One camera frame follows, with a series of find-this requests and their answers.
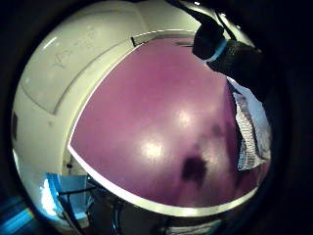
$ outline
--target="black cable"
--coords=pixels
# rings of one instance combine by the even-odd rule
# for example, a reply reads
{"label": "black cable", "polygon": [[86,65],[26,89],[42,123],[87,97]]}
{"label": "black cable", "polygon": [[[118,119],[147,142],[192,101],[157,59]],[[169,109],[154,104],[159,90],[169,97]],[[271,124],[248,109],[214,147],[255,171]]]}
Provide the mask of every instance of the black cable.
{"label": "black cable", "polygon": [[232,32],[232,30],[223,22],[223,20],[222,20],[221,17],[219,16],[219,14],[218,14],[216,11],[214,11],[214,13],[215,13],[217,19],[222,23],[223,27],[224,27],[225,30],[227,31],[227,34],[230,36],[230,38],[231,38],[232,40],[236,40],[236,41],[237,41],[237,38],[236,38],[235,34],[234,34],[234,33]]}

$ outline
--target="white trim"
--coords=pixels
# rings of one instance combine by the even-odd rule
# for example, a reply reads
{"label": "white trim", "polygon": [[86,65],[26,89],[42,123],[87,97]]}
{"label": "white trim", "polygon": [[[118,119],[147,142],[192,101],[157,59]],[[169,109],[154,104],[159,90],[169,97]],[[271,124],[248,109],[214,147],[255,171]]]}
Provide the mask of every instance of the white trim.
{"label": "white trim", "polygon": [[92,166],[90,166],[88,163],[83,161],[80,156],[75,152],[75,150],[70,146],[70,142],[72,139],[72,135],[74,133],[74,130],[76,129],[77,123],[82,115],[82,112],[84,111],[85,107],[87,106],[90,98],[94,94],[94,92],[97,90],[99,85],[104,81],[104,79],[108,76],[108,74],[121,62],[123,61],[129,54],[131,54],[133,51],[135,51],[139,46],[135,47],[133,50],[128,52],[124,57],[122,57],[113,67],[111,67],[108,72],[104,75],[104,77],[99,81],[99,83],[94,87],[93,91],[90,93],[89,97],[85,101],[85,104],[83,105],[82,109],[80,110],[78,117],[76,118],[75,124],[73,126],[73,129],[71,131],[67,148],[69,152],[74,156],[74,158],[77,160],[77,162],[101,185],[103,185],[105,188],[107,188],[109,191],[114,193],[116,196],[120,197],[121,199],[129,202],[130,204],[133,204],[135,206],[138,206],[140,208],[162,213],[166,215],[172,215],[172,216],[182,216],[182,217],[198,217],[198,216],[208,216],[212,214],[217,214],[221,212],[225,212],[227,210],[230,210],[243,202],[247,201],[249,198],[251,198],[257,188],[254,188],[249,193],[245,194],[244,196],[240,197],[237,200],[234,200],[233,202],[226,203],[219,206],[214,207],[208,207],[208,208],[181,208],[181,207],[173,207],[161,203],[156,203],[154,201],[141,198],[135,194],[132,194],[121,187],[115,185],[114,183],[107,180],[103,175],[101,175],[98,171],[96,171]]}
{"label": "white trim", "polygon": [[107,78],[107,76],[109,75],[109,73],[115,69],[115,67],[120,63],[122,62],[129,54],[131,54],[133,51],[135,51],[138,47],[140,47],[141,45],[138,45],[136,47],[134,47],[131,51],[129,51],[127,54],[125,54],[114,66],[112,66],[107,72],[106,74],[104,75],[104,77],[102,79],[100,79],[100,81],[98,82],[97,85],[95,85],[94,89],[90,92],[88,98],[86,99],[85,101],[85,104],[82,106],[82,108],[80,109],[79,111],[79,114],[75,120],[75,123],[74,123],[74,126],[71,130],[71,133],[70,133],[70,136],[69,136],[69,139],[68,139],[68,144],[67,144],[67,147],[70,146],[70,141],[71,141],[71,138],[72,138],[72,135],[74,133],[74,130],[76,129],[76,126],[77,126],[77,123],[78,121],[80,120],[80,117],[82,115],[82,112],[85,110],[87,104],[89,103],[89,100],[90,98],[92,97],[92,95],[95,93],[95,91],[98,89],[98,87],[101,85],[101,83]]}

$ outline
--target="white panel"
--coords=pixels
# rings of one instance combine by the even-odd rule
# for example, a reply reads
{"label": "white panel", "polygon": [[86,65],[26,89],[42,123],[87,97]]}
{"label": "white panel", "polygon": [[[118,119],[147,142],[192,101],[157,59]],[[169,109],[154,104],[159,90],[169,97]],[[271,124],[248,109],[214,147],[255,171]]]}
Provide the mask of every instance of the white panel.
{"label": "white panel", "polygon": [[[110,2],[111,9],[114,4],[117,9],[121,5]],[[103,3],[102,8],[106,9],[106,4]],[[146,31],[133,8],[82,14],[58,26],[39,45],[25,67],[22,74],[25,93],[54,114],[70,84],[92,60],[113,45]]]}
{"label": "white panel", "polygon": [[33,103],[19,86],[14,104],[17,141],[13,140],[13,145],[26,164],[44,172],[67,174],[67,138],[81,104],[104,74],[131,49],[133,45],[128,40],[89,65],[67,91],[56,116]]}

